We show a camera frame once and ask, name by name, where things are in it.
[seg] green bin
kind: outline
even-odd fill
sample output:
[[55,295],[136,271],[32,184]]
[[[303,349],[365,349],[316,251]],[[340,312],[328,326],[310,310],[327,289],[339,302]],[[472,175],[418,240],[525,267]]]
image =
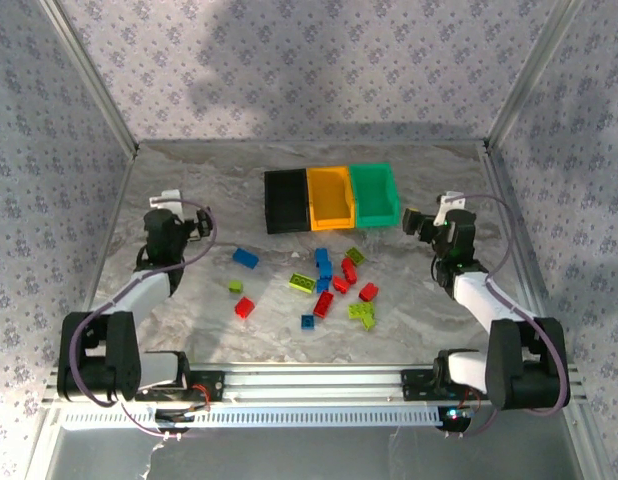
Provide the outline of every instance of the green bin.
[[400,199],[388,163],[350,165],[356,201],[356,228],[390,227],[400,222]]

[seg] lego brick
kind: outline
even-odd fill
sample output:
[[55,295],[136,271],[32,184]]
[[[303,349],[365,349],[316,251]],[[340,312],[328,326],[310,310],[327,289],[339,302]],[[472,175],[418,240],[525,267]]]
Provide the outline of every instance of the lego brick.
[[347,282],[342,277],[338,277],[337,275],[334,275],[333,288],[335,288],[336,290],[338,290],[340,293],[344,295],[345,293],[347,293],[347,290],[349,290],[349,282]]
[[242,293],[242,282],[240,280],[231,280],[227,286],[231,293]]
[[373,283],[368,283],[367,285],[362,287],[362,290],[360,290],[358,296],[363,302],[370,302],[374,298],[376,298],[376,295],[378,295],[378,291],[378,287],[376,287]]
[[289,286],[306,293],[311,293],[316,288],[316,281],[313,278],[294,273],[289,280]]
[[259,260],[256,255],[242,248],[236,249],[236,251],[233,253],[233,259],[234,261],[240,263],[241,265],[244,265],[247,268],[251,268],[252,270],[256,268]]
[[356,202],[347,167],[307,169],[311,230],[353,228]]
[[329,261],[329,252],[326,248],[316,248],[316,267],[321,263]]
[[320,294],[320,298],[316,303],[315,308],[313,309],[313,314],[320,317],[325,318],[327,316],[327,311],[329,310],[329,306],[333,301],[333,293],[330,292],[322,292]]
[[347,253],[345,253],[345,255],[349,257],[351,261],[353,261],[353,264],[356,267],[365,261],[364,255],[360,253],[360,250],[358,250],[356,247],[351,247],[349,250],[347,250]]
[[358,275],[356,275],[356,266],[349,257],[345,257],[340,264],[342,267],[342,273],[345,274],[345,280],[349,282],[350,285],[355,284],[358,281]]
[[375,315],[376,311],[371,302],[352,303],[349,305],[349,318],[362,318],[363,315]]
[[315,326],[315,319],[313,315],[302,315],[300,317],[300,328],[303,330],[313,330]]
[[318,265],[318,271],[320,272],[320,278],[331,280],[331,277],[333,277],[333,267],[329,261],[321,262]]
[[329,279],[321,278],[318,280],[318,284],[316,285],[316,292],[328,292],[329,291]]
[[265,172],[265,221],[269,234],[311,230],[304,168]]
[[256,305],[247,297],[242,297],[236,304],[235,311],[240,318],[247,318]]
[[356,227],[390,227],[400,221],[400,198],[388,163],[351,165]]
[[367,331],[371,330],[373,327],[376,326],[376,319],[373,318],[373,315],[363,315],[360,318],[360,322],[362,323],[362,326],[365,327],[365,330]]

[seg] white cable tray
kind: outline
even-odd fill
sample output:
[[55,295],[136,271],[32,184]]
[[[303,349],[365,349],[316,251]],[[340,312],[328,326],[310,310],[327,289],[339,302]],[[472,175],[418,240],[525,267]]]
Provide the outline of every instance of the white cable tray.
[[[155,425],[153,415],[133,413],[141,424]],[[235,407],[196,415],[190,428],[267,427],[424,427],[440,426],[437,407]],[[135,428],[124,413],[67,412],[63,428],[86,430]]]

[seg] lime green lego brick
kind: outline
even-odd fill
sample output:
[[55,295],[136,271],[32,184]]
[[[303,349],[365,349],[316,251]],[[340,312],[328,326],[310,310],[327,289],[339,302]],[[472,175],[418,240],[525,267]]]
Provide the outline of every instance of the lime green lego brick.
[[349,305],[349,318],[362,318],[364,315],[375,315],[373,302],[353,303]]
[[291,276],[291,280],[289,280],[289,286],[306,293],[311,293],[316,288],[316,281],[313,278],[294,273]]
[[373,315],[363,315],[360,321],[367,331],[376,326],[376,320],[373,318]]
[[242,293],[242,282],[240,280],[231,280],[228,287],[231,293]]
[[365,256],[360,253],[360,250],[358,250],[356,247],[351,247],[349,250],[347,250],[347,253],[345,253],[345,255],[353,261],[356,267],[365,261]]

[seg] yellow bin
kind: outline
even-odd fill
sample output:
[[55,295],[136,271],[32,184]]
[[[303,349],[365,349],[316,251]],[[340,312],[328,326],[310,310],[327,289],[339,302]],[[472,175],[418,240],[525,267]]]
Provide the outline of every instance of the yellow bin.
[[347,167],[307,169],[311,230],[356,226],[356,202]]

